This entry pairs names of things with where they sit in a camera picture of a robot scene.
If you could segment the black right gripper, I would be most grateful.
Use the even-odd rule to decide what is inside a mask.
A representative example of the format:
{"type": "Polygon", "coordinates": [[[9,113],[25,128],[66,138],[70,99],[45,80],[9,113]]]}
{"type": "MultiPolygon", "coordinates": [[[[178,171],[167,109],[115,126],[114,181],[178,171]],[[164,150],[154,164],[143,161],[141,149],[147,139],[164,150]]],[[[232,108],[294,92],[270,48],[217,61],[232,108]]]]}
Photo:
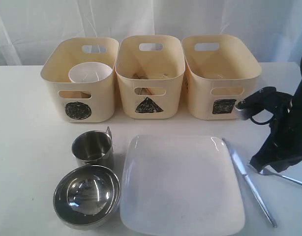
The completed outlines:
{"type": "Polygon", "coordinates": [[[258,172],[271,166],[280,173],[302,161],[302,109],[293,109],[291,100],[291,95],[276,92],[275,87],[264,87],[235,105],[241,120],[264,109],[273,114],[270,134],[249,162],[258,172]]]}

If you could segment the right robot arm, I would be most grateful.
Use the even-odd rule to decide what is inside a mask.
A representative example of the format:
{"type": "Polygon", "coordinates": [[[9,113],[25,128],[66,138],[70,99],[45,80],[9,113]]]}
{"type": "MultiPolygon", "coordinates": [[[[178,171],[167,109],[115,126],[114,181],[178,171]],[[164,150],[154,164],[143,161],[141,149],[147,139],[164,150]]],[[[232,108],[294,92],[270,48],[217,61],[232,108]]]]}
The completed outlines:
{"type": "MultiPolygon", "coordinates": [[[[300,62],[302,76],[302,58],[300,62]]],[[[251,120],[266,110],[272,117],[265,121],[271,131],[260,150],[252,156],[250,165],[258,172],[271,166],[276,172],[285,171],[302,161],[302,80],[293,95],[264,87],[235,105],[242,120],[251,120]]]]}

